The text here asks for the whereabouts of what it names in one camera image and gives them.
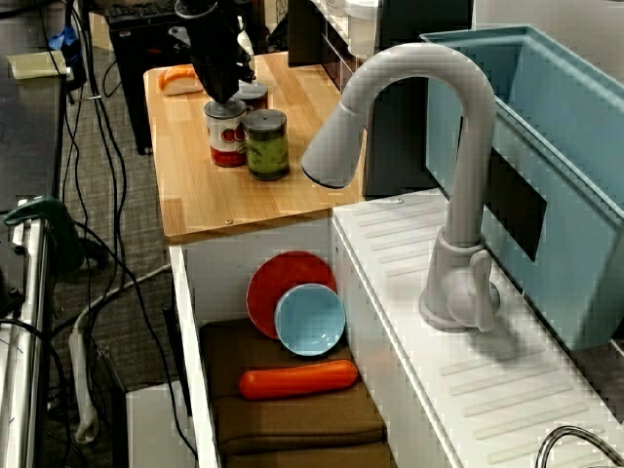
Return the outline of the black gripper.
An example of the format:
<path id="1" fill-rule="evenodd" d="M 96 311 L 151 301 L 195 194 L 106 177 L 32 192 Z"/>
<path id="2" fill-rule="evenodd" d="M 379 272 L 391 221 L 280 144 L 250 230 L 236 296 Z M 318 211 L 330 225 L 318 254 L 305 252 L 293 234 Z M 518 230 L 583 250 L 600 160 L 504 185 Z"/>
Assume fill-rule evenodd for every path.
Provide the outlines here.
<path id="1" fill-rule="evenodd" d="M 177 12 L 180 25 L 170 34 L 185 50 L 207 95 L 228 102 L 240 81 L 255 80 L 254 57 L 239 40 L 245 36 L 245 21 L 232 12 Z"/>

